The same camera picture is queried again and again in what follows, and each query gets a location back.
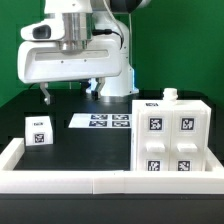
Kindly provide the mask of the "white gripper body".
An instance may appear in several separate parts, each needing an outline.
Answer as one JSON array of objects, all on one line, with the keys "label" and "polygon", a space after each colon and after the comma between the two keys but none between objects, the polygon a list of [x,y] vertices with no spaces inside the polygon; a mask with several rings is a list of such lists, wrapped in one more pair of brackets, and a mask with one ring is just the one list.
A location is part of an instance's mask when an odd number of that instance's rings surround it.
[{"label": "white gripper body", "polygon": [[21,29],[19,79],[49,83],[121,73],[122,31],[104,14],[55,14]]}]

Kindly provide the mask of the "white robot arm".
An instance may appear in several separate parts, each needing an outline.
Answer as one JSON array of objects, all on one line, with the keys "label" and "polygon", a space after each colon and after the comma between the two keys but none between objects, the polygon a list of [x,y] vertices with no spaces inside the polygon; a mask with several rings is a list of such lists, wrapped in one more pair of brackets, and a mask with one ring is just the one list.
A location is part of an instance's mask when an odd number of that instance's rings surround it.
[{"label": "white robot arm", "polygon": [[18,77],[47,90],[50,82],[80,81],[92,98],[136,95],[130,65],[131,27],[114,18],[151,0],[45,0],[45,19],[21,29]]}]

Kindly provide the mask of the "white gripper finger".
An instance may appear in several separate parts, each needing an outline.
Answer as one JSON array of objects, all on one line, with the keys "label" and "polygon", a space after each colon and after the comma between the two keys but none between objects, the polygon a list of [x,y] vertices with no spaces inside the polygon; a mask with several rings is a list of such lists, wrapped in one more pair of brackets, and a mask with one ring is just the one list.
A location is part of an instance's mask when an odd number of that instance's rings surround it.
[{"label": "white gripper finger", "polygon": [[48,88],[48,83],[40,83],[40,89],[42,91],[42,93],[44,94],[44,102],[46,103],[46,105],[50,105],[51,104],[51,95],[47,90]]},{"label": "white gripper finger", "polygon": [[101,91],[105,85],[104,78],[96,78],[94,88],[91,90],[91,95],[94,100],[99,100],[101,98]]}]

